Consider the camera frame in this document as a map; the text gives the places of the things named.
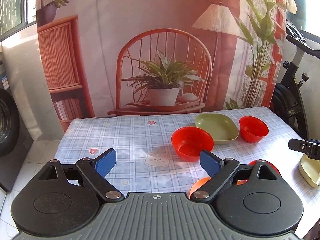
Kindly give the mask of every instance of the floor lamp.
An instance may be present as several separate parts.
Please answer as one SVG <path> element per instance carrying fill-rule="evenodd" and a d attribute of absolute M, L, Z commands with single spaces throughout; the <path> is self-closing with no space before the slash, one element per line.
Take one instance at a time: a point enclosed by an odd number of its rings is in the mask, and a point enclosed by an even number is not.
<path fill-rule="evenodd" d="M 220 5 L 211 4 L 207 8 L 207 10 L 205 10 L 205 12 L 196 20 L 192 27 L 217 33 L 211 67 L 214 66 L 214 61 L 217 53 L 218 33 L 227 33 L 240 37 L 240 31 L 236 20 L 231 14 L 229 8 L 223 6 L 222 3 L 220 3 Z"/>

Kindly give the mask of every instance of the wooden cabinet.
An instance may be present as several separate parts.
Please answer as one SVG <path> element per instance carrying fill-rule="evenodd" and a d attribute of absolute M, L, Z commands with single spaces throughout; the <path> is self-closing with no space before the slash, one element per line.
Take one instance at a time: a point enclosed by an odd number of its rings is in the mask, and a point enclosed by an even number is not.
<path fill-rule="evenodd" d="M 73 119 L 94 117 L 81 54 L 78 16 L 39 27 L 38 38 L 49 92 L 66 131 Z"/>

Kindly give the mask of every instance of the book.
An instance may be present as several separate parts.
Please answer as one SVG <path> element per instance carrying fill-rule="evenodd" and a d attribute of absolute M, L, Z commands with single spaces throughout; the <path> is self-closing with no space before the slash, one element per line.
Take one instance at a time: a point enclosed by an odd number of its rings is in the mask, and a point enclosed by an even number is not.
<path fill-rule="evenodd" d="M 71 98 L 71 103 L 72 103 L 73 111 L 75 112 L 75 117 L 76 118 L 80 118 L 80 114 L 79 114 L 79 111 L 78 111 L 78 108 L 77 108 L 77 105 L 76 105 L 76 99 Z"/>
<path fill-rule="evenodd" d="M 57 104 L 59 105 L 60 110 L 61 110 L 61 116 L 62 116 L 61 120 L 68 120 L 66 112 L 64 111 L 64 106 L 63 106 L 62 101 L 57 102 Z"/>
<path fill-rule="evenodd" d="M 83 118 L 81 107 L 80 107 L 80 103 L 79 103 L 79 99 L 76 99 L 76 106 L 77 106 L 77 109 L 78 109 L 79 118 Z"/>
<path fill-rule="evenodd" d="M 68 102 L 69 102 L 69 105 L 70 105 L 70 109 L 71 109 L 71 113 L 72 113 L 72 117 L 73 119 L 76 118 L 76 113 L 75 113 L 75 110 L 73 109 L 73 106 L 72 106 L 72 99 L 68 99 Z"/>
<path fill-rule="evenodd" d="M 65 111 L 66 111 L 66 114 L 67 114 L 67 116 L 68 116 L 68 120 L 73 120 L 73 119 L 74 119 L 74 116 L 73 116 L 73 114 L 72 114 L 72 112 L 71 112 L 69 100 L 68 100 L 68 99 L 64 100 L 64 104 L 65 104 L 65 106 L 66 106 Z"/>
<path fill-rule="evenodd" d="M 56 110 L 58 118 L 61 120 L 61 113 L 60 113 L 61 111 L 60 109 L 58 109 L 57 102 L 54 101 L 53 106 L 54 106 L 54 109 Z"/>

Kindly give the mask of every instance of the photo backdrop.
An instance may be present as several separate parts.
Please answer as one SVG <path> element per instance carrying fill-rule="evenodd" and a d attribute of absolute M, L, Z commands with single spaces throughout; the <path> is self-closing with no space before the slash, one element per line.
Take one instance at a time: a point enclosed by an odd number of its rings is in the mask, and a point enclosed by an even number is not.
<path fill-rule="evenodd" d="M 44 73 L 64 130 L 74 118 L 270 104 L 285 0 L 36 0 L 36 7 Z M 160 52 L 181 62 L 176 76 L 145 71 L 142 61 L 161 66 Z"/>

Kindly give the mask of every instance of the tablecloth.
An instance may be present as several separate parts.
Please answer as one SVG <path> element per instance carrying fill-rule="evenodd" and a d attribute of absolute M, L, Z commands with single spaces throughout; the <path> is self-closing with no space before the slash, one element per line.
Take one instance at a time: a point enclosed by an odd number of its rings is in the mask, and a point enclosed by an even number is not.
<path fill-rule="evenodd" d="M 303 202 L 304 215 L 296 230 L 296 234 L 303 237 L 320 217 L 320 193 L 299 172 L 302 153 L 288 148 L 291 138 L 300 137 L 266 107 L 214 113 L 229 116 L 238 128 L 240 117 L 245 115 L 258 117 L 268 125 L 269 134 L 259 143 L 248 143 L 239 136 L 231 144 L 215 145 L 212 152 L 222 159 L 232 157 L 244 164 L 255 159 L 273 163 Z M 171 135 L 180 127 L 194 126 L 198 114 L 74 119 L 55 158 L 62 164 L 75 163 L 113 148 L 117 162 L 105 178 L 124 195 L 129 191 L 188 192 L 194 182 L 208 174 L 199 162 L 185 162 L 175 154 Z"/>

